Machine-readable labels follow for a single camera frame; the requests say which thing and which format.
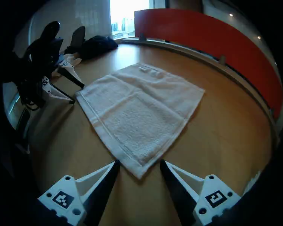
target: white towel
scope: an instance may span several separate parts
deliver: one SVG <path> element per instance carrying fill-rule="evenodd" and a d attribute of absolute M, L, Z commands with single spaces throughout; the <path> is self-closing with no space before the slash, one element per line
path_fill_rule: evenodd
<path fill-rule="evenodd" d="M 109 151 L 140 179 L 178 137 L 204 90 L 146 64 L 106 75 L 77 99 Z"/>

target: red panel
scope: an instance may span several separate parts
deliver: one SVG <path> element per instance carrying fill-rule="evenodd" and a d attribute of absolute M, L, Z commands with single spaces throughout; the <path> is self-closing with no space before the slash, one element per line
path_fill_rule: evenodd
<path fill-rule="evenodd" d="M 214 57 L 226 63 L 253 84 L 274 109 L 278 118 L 283 102 L 280 81 L 261 50 L 234 27 L 213 17 L 180 9 L 149 9 L 135 12 L 135 35 L 165 39 Z"/>

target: window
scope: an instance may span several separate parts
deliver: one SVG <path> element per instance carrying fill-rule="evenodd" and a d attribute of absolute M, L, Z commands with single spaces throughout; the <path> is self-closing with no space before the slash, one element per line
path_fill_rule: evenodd
<path fill-rule="evenodd" d="M 110 0 L 113 39 L 134 37 L 134 12 L 149 8 L 149 0 Z"/>
<path fill-rule="evenodd" d="M 118 31 L 118 24 L 117 23 L 112 23 L 111 27 L 112 27 L 112 31 Z"/>

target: wooden table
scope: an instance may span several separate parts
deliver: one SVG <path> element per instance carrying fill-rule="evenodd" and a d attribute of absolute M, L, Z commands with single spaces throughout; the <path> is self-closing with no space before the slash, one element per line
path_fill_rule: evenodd
<path fill-rule="evenodd" d="M 206 91 L 163 158 L 199 177 L 215 174 L 242 195 L 247 182 L 271 156 L 269 122 L 259 106 L 216 70 L 152 47 L 121 44 L 75 70 L 88 85 L 137 62 L 181 76 Z M 55 85 L 70 95 L 78 91 L 64 77 Z M 51 102 L 31 131 L 31 139 L 32 162 L 41 192 L 66 174 L 77 179 L 115 160 L 78 103 L 71 107 Z M 159 164 L 140 181 L 121 167 L 100 225 L 180 225 Z"/>

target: curtain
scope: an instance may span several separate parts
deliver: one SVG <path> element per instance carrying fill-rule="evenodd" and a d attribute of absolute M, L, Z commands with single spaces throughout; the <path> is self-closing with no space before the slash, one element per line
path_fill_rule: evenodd
<path fill-rule="evenodd" d="M 32 18 L 31 42 L 38 39 L 44 27 L 55 20 L 61 24 L 57 34 L 64 39 L 61 50 L 70 45 L 72 33 L 82 25 L 86 27 L 86 40 L 95 35 L 112 36 L 109 0 L 49 1 Z"/>

